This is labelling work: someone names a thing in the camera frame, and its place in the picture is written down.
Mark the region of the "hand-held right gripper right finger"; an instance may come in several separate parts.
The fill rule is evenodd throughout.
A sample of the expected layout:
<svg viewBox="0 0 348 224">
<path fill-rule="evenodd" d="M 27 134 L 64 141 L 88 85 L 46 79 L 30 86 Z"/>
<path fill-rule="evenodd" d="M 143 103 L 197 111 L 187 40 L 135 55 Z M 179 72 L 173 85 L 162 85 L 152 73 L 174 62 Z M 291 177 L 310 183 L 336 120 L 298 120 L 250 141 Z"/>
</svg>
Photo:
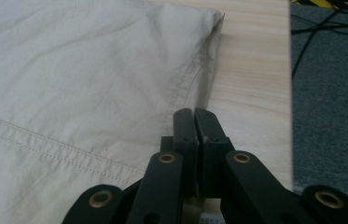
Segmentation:
<svg viewBox="0 0 348 224">
<path fill-rule="evenodd" d="M 202 197 L 219 197 L 226 154 L 232 150 L 216 115 L 206 109 L 194 112 L 199 149 L 199 184 Z"/>
</svg>

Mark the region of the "beige short-sleeved shirt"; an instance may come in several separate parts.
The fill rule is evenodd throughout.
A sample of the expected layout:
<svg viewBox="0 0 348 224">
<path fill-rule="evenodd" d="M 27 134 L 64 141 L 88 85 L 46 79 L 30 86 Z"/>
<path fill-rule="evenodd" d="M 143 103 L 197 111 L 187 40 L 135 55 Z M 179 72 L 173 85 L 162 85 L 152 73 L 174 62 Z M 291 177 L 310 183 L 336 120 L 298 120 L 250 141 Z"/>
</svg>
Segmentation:
<svg viewBox="0 0 348 224">
<path fill-rule="evenodd" d="M 0 0 L 0 224 L 62 224 L 140 179 L 208 103 L 224 16 L 147 0 Z"/>
</svg>

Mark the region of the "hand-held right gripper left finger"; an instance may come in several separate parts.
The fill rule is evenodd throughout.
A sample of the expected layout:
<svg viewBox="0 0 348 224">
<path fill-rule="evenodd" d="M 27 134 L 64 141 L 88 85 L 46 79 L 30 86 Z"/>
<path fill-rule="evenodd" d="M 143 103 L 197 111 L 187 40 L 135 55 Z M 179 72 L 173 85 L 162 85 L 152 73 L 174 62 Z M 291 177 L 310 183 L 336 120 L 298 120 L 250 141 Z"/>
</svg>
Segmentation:
<svg viewBox="0 0 348 224">
<path fill-rule="evenodd" d="M 199 140 L 191 109 L 184 108 L 174 112 L 173 130 L 172 136 L 161 138 L 160 150 L 172 150 L 184 158 L 182 172 L 183 196 L 192 197 L 196 194 Z"/>
</svg>

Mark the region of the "black stand base striped tape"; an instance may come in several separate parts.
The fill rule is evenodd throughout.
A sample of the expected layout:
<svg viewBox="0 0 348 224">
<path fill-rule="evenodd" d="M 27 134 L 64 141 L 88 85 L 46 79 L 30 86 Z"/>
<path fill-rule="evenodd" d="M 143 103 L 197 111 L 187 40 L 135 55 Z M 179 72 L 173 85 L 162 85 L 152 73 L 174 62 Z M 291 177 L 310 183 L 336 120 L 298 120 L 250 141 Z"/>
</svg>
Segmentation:
<svg viewBox="0 0 348 224">
<path fill-rule="evenodd" d="M 297 5 L 348 10 L 348 0 L 290 0 Z"/>
</svg>

